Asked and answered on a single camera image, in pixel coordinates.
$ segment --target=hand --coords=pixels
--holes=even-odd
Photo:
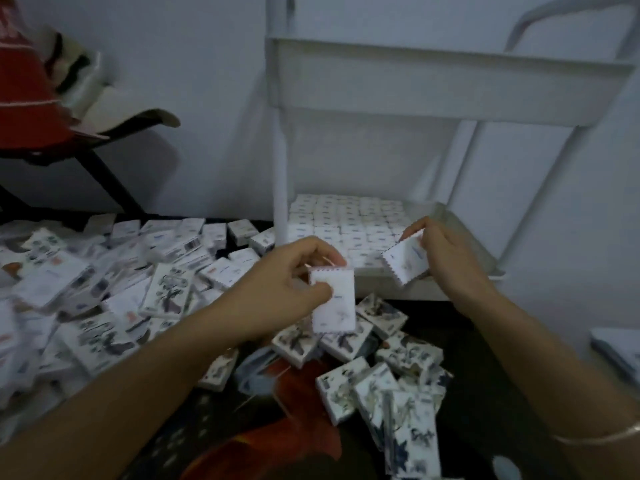
[[[271,251],[215,304],[223,308],[223,313],[233,315],[234,323],[243,324],[247,338],[281,330],[309,315],[333,295],[327,283],[305,286],[296,279],[305,264],[347,263],[331,245],[317,237],[306,237]]]
[[[424,229],[420,245],[427,251],[429,270],[460,313],[498,291],[480,267],[464,239],[439,222],[423,217],[405,229],[401,240]]]

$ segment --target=red fabric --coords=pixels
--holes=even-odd
[[[56,99],[37,53],[10,23],[7,14],[15,10],[0,4],[0,148],[44,148],[71,140],[73,133],[57,104],[2,107],[15,102]]]

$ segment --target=thin gold bracelet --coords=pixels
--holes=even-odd
[[[562,436],[554,436],[554,438],[560,443],[569,446],[601,446],[616,441],[625,440],[638,433],[640,433],[640,421],[635,423],[633,426],[626,428],[624,431],[620,431],[619,433],[614,433],[613,435],[609,436],[603,436],[601,438],[584,438],[579,440],[563,438]]]

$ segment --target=forearm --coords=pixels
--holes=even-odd
[[[3,476],[116,478],[215,357],[244,340],[238,325],[217,302],[183,319],[0,449]]]
[[[629,428],[640,411],[599,371],[578,359],[541,323],[496,294],[465,307],[510,379],[546,423],[565,438],[601,438]],[[599,447],[563,447],[584,478],[637,475],[640,438]]]

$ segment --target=left hand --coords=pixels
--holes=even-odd
[[[271,251],[215,305],[243,323],[248,338],[292,325],[333,295],[327,283],[302,288],[294,285],[295,276],[305,264],[346,266],[347,263],[330,244],[317,237],[306,237]]]

